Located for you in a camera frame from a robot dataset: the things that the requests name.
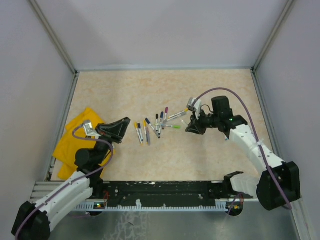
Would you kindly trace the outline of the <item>light green cap marker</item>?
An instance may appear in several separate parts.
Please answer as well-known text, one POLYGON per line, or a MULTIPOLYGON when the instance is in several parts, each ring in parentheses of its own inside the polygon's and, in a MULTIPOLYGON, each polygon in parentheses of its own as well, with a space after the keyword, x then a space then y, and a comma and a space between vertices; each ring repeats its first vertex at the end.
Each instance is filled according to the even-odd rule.
POLYGON ((181 126, 180 125, 170 125, 170 124, 155 124, 158 127, 162 127, 162 128, 173 128, 173 129, 180 129, 181 126))

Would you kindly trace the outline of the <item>yellow cap white marker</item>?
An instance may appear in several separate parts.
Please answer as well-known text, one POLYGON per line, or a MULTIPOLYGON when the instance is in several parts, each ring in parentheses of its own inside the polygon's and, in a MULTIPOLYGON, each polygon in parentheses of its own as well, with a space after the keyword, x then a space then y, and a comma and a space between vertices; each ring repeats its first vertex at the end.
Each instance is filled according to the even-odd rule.
POLYGON ((173 119, 173 118, 175 118, 175 117, 177 117, 177 116, 184 115, 187 111, 188 111, 188 109, 185 108, 183 111, 180 111, 180 112, 178 112, 178 113, 175 113, 175 114, 169 116, 167 119, 170 120, 170 119, 173 119))

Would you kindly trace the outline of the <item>grey cap marker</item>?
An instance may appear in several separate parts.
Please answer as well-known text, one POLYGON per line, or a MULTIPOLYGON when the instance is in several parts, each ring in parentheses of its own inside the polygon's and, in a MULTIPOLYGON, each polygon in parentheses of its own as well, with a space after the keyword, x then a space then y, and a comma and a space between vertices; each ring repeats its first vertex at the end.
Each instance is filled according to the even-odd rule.
POLYGON ((156 127, 157 127, 157 131, 158 131, 158 135, 160 136, 162 133, 162 130, 165 128, 165 121, 161 120, 159 123, 156 123, 156 127))

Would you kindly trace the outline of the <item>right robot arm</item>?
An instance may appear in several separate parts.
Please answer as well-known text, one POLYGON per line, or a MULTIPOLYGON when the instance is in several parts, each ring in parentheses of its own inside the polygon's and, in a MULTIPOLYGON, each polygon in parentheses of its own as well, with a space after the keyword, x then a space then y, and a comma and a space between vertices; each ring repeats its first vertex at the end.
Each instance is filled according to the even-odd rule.
POLYGON ((211 100, 213 111, 206 114, 200 100, 190 98, 187 104, 192 112, 187 133, 204 135, 207 129, 218 129, 235 143, 259 173, 253 177, 241 171, 224 177, 223 192, 229 198, 239 193, 257 198, 268 211, 301 198, 300 170, 293 162, 286 162, 256 139, 248 122, 234 115, 226 96, 211 100))

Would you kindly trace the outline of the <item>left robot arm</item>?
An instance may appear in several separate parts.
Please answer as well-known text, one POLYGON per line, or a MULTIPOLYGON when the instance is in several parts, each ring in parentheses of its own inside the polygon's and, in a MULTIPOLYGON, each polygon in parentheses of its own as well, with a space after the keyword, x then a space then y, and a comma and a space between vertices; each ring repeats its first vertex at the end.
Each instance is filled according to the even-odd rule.
POLYGON ((23 203, 11 233, 17 240, 47 240, 58 223, 77 205, 104 192, 101 174, 114 156, 114 144, 121 144, 131 120, 93 127, 89 120, 72 131, 72 137, 94 142, 93 148, 81 148, 75 154, 76 171, 48 195, 32 203, 23 203))

